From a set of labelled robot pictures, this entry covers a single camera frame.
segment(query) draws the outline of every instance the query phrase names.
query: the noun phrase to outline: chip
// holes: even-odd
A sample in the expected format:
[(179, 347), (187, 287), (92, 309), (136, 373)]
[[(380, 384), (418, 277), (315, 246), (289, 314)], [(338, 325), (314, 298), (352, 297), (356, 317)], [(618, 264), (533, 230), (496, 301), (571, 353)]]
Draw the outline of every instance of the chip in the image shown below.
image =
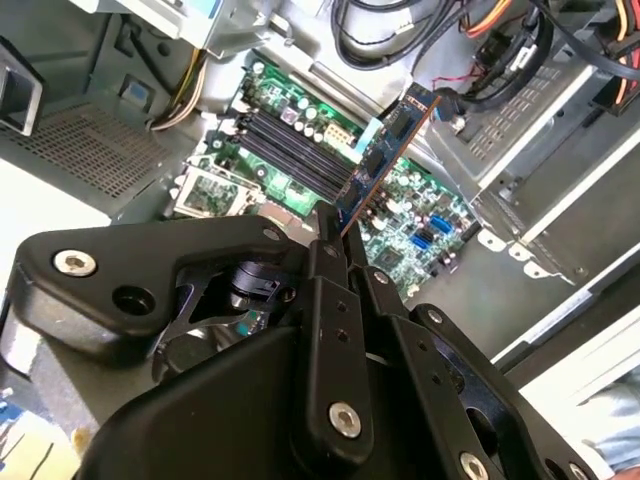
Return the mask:
[(411, 115), (409, 115), (406, 110), (401, 110), (389, 127), (389, 132), (391, 132), (394, 137), (401, 139), (409, 132), (411, 121)]
[(347, 190), (347, 193), (342, 195), (340, 198), (340, 201), (346, 210), (353, 209), (358, 204), (358, 200), (360, 200), (360, 196), (358, 195), (358, 189), (355, 185), (351, 185), (349, 190)]
[(391, 247), (387, 247), (380, 252), (373, 263), (375, 263), (382, 270), (389, 272), (396, 268), (402, 258), (402, 254), (398, 253)]
[(364, 161), (364, 168), (370, 177), (375, 177), (380, 170), (380, 164), (384, 161), (384, 152), (379, 148), (376, 148), (373, 152), (367, 155)]

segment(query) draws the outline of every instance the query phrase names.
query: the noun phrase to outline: metal mesh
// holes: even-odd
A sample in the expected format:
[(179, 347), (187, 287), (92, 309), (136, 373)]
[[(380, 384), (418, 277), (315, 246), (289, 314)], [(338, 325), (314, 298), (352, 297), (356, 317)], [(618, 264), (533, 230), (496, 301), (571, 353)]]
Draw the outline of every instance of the metal mesh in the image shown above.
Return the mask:
[(93, 104), (46, 115), (31, 137), (8, 129), (9, 140), (102, 193), (118, 198), (171, 152)]
[(507, 136), (509, 130), (519, 120), (526, 120), (523, 114), (531, 108), (549, 86), (554, 85), (562, 70), (542, 67), (536, 76), (516, 97), (504, 105), (499, 112), (487, 119), (486, 126), (469, 143), (471, 153), (479, 160), (485, 160), (489, 153)]

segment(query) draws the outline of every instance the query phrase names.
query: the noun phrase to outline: green circuit board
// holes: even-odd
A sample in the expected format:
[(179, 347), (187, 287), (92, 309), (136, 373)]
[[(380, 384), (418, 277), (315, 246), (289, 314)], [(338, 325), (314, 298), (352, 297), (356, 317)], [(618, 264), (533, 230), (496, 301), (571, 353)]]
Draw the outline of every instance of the green circuit board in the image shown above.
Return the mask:
[[(249, 62), (241, 93), (253, 108), (268, 112), (327, 152), (358, 161), (349, 153), (363, 129), (270, 62), (257, 56)], [(308, 128), (313, 129), (311, 135), (305, 132)], [(269, 200), (300, 218), (318, 200), (333, 200), (322, 198), (224, 135), (218, 139), (209, 152), (212, 161), (258, 183)], [(382, 200), (359, 218), (365, 250), (370, 264), (386, 271), (406, 300), (432, 276), (455, 270), (457, 253), (475, 219), (459, 196), (408, 158), (398, 160), (379, 193)]]

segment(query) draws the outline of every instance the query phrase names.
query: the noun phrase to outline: silver screw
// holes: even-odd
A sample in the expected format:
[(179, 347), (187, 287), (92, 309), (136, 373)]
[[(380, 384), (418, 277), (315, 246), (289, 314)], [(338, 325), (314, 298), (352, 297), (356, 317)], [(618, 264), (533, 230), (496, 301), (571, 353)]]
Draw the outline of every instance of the silver screw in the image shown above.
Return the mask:
[(373, 274), (373, 276), (376, 278), (376, 280), (378, 280), (383, 285), (386, 285), (387, 283), (389, 283), (389, 277), (387, 277), (382, 272), (376, 272), (376, 273)]
[(265, 237), (270, 238), (274, 242), (280, 240), (280, 234), (272, 228), (265, 228), (262, 233), (264, 233)]
[(434, 322), (442, 323), (442, 316), (435, 310), (429, 310), (428, 315), (429, 315), (429, 318)]
[(53, 257), (53, 266), (70, 277), (88, 277), (98, 268), (95, 259), (79, 250), (63, 250)]
[(571, 469), (571, 473), (573, 473), (573, 476), (576, 477), (578, 480), (589, 480), (589, 477), (587, 477), (587, 474), (584, 473), (582, 469), (579, 466), (577, 466), (575, 463), (570, 463), (569, 468)]
[(329, 407), (329, 421), (340, 435), (356, 438), (362, 432), (360, 417), (351, 406), (344, 402), (336, 402)]
[(324, 251), (327, 252), (327, 254), (329, 254), (333, 258), (338, 258), (338, 251), (335, 248), (333, 248), (331, 245), (325, 245)]
[(460, 455), (460, 465), (464, 473), (471, 480), (489, 480), (489, 473), (478, 457), (471, 453), (462, 452)]

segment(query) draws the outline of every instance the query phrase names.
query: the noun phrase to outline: motherboard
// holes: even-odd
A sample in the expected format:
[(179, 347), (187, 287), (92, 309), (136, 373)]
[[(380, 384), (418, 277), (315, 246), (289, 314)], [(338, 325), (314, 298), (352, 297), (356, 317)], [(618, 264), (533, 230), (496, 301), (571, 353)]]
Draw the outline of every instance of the motherboard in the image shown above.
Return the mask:
[[(258, 56), (233, 107), (198, 168), (223, 169), (259, 185), (266, 202), (301, 221), (318, 200), (336, 203), (385, 131), (375, 120), (361, 128)], [(370, 264), (389, 273), (403, 299), (430, 277), (455, 270), (475, 224), (458, 195), (407, 157), (389, 164), (357, 220)]]

